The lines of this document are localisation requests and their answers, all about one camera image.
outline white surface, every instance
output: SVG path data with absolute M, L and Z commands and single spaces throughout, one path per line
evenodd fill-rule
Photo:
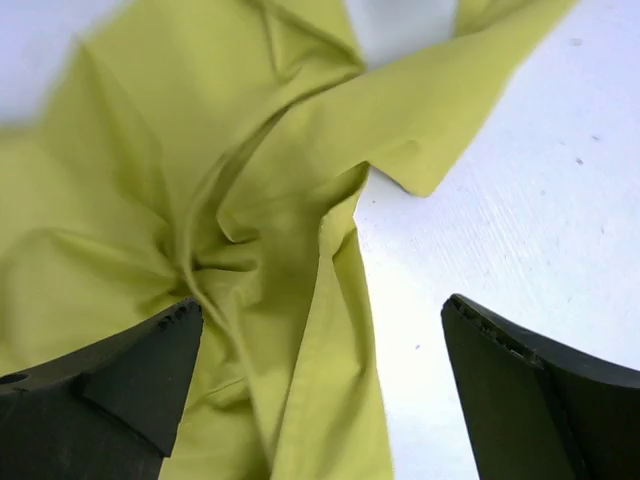
M 451 33 L 453 0 L 348 2 L 372 66 Z M 33 115 L 73 32 L 117 3 L 0 6 L 0 120 Z M 356 219 L 398 480 L 477 478 L 440 327 L 453 292 L 640 368 L 638 24 L 638 2 L 584 0 L 429 199 L 372 174 Z

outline white table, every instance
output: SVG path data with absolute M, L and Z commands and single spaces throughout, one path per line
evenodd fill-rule
M 0 119 L 36 114 L 73 32 L 121 3 L 5 0 Z M 372 66 L 446 39 L 456 8 L 348 5 Z M 638 2 L 583 0 L 430 198 L 371 175 L 356 220 L 398 480 L 477 478 L 440 327 L 453 292 L 640 369 L 639 24 Z

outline cloth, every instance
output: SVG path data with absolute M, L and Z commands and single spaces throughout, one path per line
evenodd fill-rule
M 570 4 L 462 0 L 455 39 L 365 73 L 339 0 L 134 1 L 2 135 L 0 374 L 193 294 L 161 478 L 391 478 L 352 218 L 369 165 L 428 195 Z

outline yellow-green fabric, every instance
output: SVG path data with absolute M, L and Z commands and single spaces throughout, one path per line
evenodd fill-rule
M 457 38 L 363 74 L 340 0 L 134 1 L 0 141 L 0 374 L 194 294 L 161 478 L 390 479 L 368 165 L 428 195 L 570 4 L 462 0 Z

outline garment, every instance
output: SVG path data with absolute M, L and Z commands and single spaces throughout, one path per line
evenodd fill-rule
M 462 0 L 365 72 L 339 0 L 135 0 L 0 141 L 0 374 L 194 294 L 165 480 L 389 479 L 352 218 L 369 165 L 428 195 L 570 0 Z

